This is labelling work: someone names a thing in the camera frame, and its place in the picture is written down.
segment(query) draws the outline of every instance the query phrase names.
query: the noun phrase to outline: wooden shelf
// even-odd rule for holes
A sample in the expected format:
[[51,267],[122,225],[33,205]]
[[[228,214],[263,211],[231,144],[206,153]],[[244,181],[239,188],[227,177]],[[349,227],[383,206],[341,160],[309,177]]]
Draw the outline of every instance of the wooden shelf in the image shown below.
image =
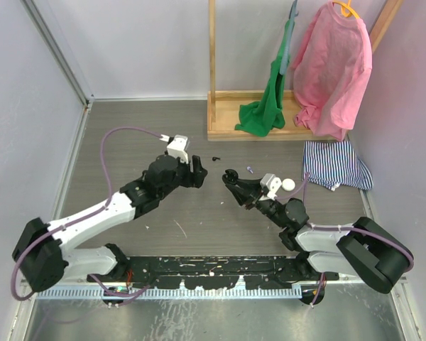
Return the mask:
[[258,137],[245,131],[235,130],[239,123],[240,105],[259,101],[263,91],[216,91],[216,119],[212,114],[211,92],[208,92],[207,136],[209,141],[299,141],[325,140],[328,137],[313,136],[309,129],[296,126],[293,118],[300,111],[300,106],[290,90],[284,91],[283,115],[285,126],[272,129],[267,137]]

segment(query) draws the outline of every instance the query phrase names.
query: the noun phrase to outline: pink sweatshirt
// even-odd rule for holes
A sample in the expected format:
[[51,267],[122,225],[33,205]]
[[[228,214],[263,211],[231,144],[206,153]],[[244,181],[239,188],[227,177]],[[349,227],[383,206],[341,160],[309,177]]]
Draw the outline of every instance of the pink sweatshirt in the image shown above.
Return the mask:
[[291,68],[293,92],[302,106],[295,123],[315,136],[343,140],[354,128],[371,75],[371,42],[363,20],[341,16],[329,1],[309,25]]

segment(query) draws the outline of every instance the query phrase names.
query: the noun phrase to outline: blue hanger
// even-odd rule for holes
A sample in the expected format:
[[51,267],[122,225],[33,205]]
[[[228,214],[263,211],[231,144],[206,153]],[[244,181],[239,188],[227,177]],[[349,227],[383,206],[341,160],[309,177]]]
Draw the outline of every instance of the blue hanger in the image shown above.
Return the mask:
[[285,35],[285,48],[283,59],[281,60],[281,66],[279,68],[279,73],[281,75],[285,75],[287,72],[287,68],[289,66],[289,49],[290,49],[290,40],[292,39],[293,26],[295,25],[295,17],[298,15],[297,12],[297,2],[298,0],[294,0],[292,6],[290,7],[289,13],[289,27],[287,27],[287,33]]

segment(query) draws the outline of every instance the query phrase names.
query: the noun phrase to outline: wooden clothing rack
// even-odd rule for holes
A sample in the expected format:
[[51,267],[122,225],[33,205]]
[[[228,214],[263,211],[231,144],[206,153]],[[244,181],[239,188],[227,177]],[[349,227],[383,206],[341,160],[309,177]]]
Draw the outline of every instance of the wooden clothing rack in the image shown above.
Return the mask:
[[[391,21],[398,12],[403,0],[387,0],[372,28],[369,38],[372,52],[377,49]],[[216,91],[216,1],[209,0],[209,42],[210,42],[210,91],[207,102],[207,136],[209,141],[294,141],[327,139],[325,136],[313,136],[309,129],[296,126],[293,118],[300,111],[291,90],[284,91],[283,115],[285,126],[273,129],[266,137],[257,137],[245,131],[235,130],[239,123],[239,108],[242,104],[258,101],[263,90]]]

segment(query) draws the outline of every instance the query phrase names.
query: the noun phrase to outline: striped shirt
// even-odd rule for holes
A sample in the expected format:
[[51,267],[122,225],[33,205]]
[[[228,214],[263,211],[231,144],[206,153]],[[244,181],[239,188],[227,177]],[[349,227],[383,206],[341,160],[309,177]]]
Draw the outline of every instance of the striped shirt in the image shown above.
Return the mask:
[[336,190],[340,185],[370,190],[373,186],[371,172],[355,154],[350,141],[322,143],[305,141],[303,175],[309,181]]

